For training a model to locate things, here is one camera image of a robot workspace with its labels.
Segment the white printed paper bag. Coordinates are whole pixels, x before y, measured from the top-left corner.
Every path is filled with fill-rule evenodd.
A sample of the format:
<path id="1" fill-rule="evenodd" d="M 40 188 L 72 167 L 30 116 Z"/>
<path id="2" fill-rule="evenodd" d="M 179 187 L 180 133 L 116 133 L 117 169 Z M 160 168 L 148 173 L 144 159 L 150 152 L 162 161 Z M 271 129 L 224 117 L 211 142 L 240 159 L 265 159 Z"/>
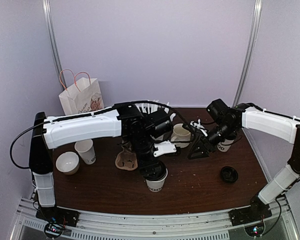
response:
<path id="1" fill-rule="evenodd" d="M 64 114 L 69 116 L 103 109 L 105 105 L 98 79 L 91 78 L 85 71 L 72 76 L 74 83 L 69 87 L 61 83 L 64 91 L 58 96 Z"/>

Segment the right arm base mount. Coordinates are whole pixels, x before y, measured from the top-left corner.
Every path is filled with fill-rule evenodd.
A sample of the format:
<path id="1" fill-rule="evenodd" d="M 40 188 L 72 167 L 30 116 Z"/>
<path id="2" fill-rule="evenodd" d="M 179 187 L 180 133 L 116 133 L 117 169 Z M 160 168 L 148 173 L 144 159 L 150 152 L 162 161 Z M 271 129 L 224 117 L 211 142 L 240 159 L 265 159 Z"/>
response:
<path id="1" fill-rule="evenodd" d="M 233 209 L 228 214 L 233 227 L 243 225 L 245 233 L 253 238 L 260 237 L 265 232 L 264 220 L 272 216 L 269 209 L 255 213 L 251 206 Z"/>

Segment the black cup lid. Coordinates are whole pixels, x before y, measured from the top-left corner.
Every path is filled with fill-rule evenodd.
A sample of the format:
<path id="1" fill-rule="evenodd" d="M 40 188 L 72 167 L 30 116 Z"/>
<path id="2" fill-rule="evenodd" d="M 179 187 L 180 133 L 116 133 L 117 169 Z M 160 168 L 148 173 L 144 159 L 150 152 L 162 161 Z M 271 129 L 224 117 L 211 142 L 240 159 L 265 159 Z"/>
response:
<path id="1" fill-rule="evenodd" d="M 158 166 L 156 166 L 152 173 L 148 174 L 144 178 L 148 181 L 159 181 L 165 177 L 167 173 L 166 165 L 162 162 L 158 162 Z"/>

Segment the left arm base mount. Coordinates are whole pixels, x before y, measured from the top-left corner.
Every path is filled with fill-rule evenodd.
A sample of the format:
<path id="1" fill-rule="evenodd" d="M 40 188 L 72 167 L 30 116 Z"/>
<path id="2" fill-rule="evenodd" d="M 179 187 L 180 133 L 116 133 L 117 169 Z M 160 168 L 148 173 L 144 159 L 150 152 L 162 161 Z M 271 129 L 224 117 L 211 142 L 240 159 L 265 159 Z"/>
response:
<path id="1" fill-rule="evenodd" d="M 56 239 L 70 231 L 67 227 L 77 226 L 80 213 L 60 207 L 39 207 L 35 216 L 46 221 L 44 234 L 50 239 Z"/>

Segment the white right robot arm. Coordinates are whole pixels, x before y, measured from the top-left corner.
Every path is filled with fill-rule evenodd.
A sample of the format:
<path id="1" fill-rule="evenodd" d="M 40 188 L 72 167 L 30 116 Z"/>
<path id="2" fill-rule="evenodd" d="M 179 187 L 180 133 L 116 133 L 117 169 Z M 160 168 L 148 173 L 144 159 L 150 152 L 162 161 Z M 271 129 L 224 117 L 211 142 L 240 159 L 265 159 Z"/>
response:
<path id="1" fill-rule="evenodd" d="M 213 100 L 206 110 L 216 125 L 210 130 L 196 128 L 198 133 L 189 159 L 207 158 L 218 144 L 238 130 L 267 135 L 264 146 L 276 150 L 271 157 L 286 157 L 282 168 L 250 200 L 246 216 L 256 221 L 266 212 L 268 204 L 300 180 L 300 117 L 269 111 L 251 102 L 230 107 L 220 98 Z"/>

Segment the stack of black cup lids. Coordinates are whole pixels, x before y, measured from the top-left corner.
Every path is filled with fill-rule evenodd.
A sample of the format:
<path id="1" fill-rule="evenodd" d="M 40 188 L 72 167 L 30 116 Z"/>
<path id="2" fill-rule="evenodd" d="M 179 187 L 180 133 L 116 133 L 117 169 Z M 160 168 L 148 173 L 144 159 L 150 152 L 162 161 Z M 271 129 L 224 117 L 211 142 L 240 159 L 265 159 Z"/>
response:
<path id="1" fill-rule="evenodd" d="M 225 183 L 233 184 L 238 180 L 239 174 L 233 167 L 224 166 L 220 170 L 220 177 Z"/>

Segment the brown pulp cup carrier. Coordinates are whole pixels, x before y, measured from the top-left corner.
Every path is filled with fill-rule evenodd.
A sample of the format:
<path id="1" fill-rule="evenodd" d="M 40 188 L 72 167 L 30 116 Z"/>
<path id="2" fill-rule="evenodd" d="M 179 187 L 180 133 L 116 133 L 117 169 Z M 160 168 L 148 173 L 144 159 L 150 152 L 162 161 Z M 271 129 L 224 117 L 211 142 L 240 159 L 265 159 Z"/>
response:
<path id="1" fill-rule="evenodd" d="M 134 171 L 138 168 L 136 154 L 132 151 L 131 144 L 122 145 L 122 151 L 116 156 L 115 166 L 120 170 Z"/>

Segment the single white paper cup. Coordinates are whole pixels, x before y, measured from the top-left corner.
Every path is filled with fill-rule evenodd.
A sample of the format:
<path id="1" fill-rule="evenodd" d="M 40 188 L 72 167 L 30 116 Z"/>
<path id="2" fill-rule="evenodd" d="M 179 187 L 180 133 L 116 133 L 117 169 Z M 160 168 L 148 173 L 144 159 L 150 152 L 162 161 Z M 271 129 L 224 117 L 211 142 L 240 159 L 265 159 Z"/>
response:
<path id="1" fill-rule="evenodd" d="M 235 135 L 231 135 L 231 136 L 228 136 L 224 139 L 224 141 L 220 142 L 218 145 L 217 145 L 217 149 L 220 151 L 220 152 L 227 152 L 230 147 L 232 146 L 232 144 L 234 143 L 234 141 L 236 140 L 236 136 Z"/>

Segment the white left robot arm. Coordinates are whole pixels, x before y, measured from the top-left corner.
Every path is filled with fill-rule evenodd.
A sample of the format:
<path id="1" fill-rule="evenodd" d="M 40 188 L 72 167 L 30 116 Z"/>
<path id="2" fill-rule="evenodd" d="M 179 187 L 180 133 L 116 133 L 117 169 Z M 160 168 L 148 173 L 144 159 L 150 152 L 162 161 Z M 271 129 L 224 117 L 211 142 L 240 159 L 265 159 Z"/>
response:
<path id="1" fill-rule="evenodd" d="M 145 114 L 132 102 L 63 117 L 47 117 L 44 112 L 38 113 L 31 128 L 28 165 L 34 176 L 38 205 L 43 215 L 51 222 L 62 218 L 54 190 L 54 149 L 88 139 L 122 137 L 131 144 L 141 175 L 146 180 L 157 181 L 166 173 L 159 157 L 175 153 L 176 147 L 168 140 L 156 143 L 155 139 L 172 129 L 171 119 L 164 109 Z"/>

